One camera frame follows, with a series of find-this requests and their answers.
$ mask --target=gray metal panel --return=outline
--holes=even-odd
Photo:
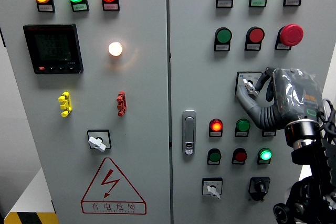
[[[166,0],[120,0],[119,12],[88,0],[90,11],[82,13],[73,13],[69,0],[54,1],[50,14],[38,13],[35,0],[0,0],[0,24],[60,223],[170,223]],[[38,76],[23,26],[62,23],[77,25],[84,73]],[[118,59],[108,53],[113,41],[123,45]],[[120,90],[128,105],[122,118]],[[67,118],[57,101],[64,91],[74,108]],[[109,129],[112,149],[91,150],[89,129]],[[105,157],[146,201],[147,215],[82,213],[81,199]]]
[[[234,97],[238,71],[296,67],[317,74],[325,82],[335,45],[335,0],[302,0],[300,7],[283,7],[283,0],[268,0],[266,8],[249,8],[249,0],[234,0],[232,9],[215,9],[215,0],[170,0],[172,141],[174,223],[276,223],[272,208],[284,202],[285,191],[299,178],[301,167],[291,162],[292,149],[283,131],[261,137],[251,126],[249,137],[234,137],[235,123],[246,118]],[[291,51],[275,51],[279,29],[297,23],[304,38]],[[246,32],[253,26],[265,31],[260,52],[245,52]],[[216,29],[233,33],[230,52],[214,52]],[[183,111],[197,113],[195,155],[181,151]],[[223,137],[209,138],[210,120],[224,123]],[[245,165],[232,165],[233,151],[247,151]],[[257,165],[262,147],[273,151],[270,165]],[[207,152],[218,148],[220,165],[206,164]],[[202,196],[202,178],[222,177],[221,200]],[[251,177],[270,177],[264,202],[250,200]]]

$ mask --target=red push button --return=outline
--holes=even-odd
[[[264,36],[265,33],[261,28],[255,28],[250,32],[249,39],[253,43],[259,43],[263,40]]]
[[[280,32],[280,41],[285,46],[292,47],[302,41],[303,29],[297,24],[289,24]]]
[[[247,159],[247,154],[244,152],[239,152],[236,154],[236,161],[244,162]]]

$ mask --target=emergency stop button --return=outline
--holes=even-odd
[[[290,50],[303,39],[303,29],[297,24],[289,24],[280,29],[275,45],[276,50]]]

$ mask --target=white knob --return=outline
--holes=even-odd
[[[94,138],[93,136],[89,139],[89,144],[91,148],[100,150],[101,152],[105,151],[106,145],[103,144],[103,140],[99,138]]]
[[[221,199],[221,196],[219,195],[219,193],[216,190],[216,187],[214,186],[208,186],[208,192],[213,196],[216,197],[217,199]]]

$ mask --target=triangle warning sign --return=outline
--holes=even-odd
[[[144,199],[109,157],[104,158],[83,199],[84,214],[145,215]]]

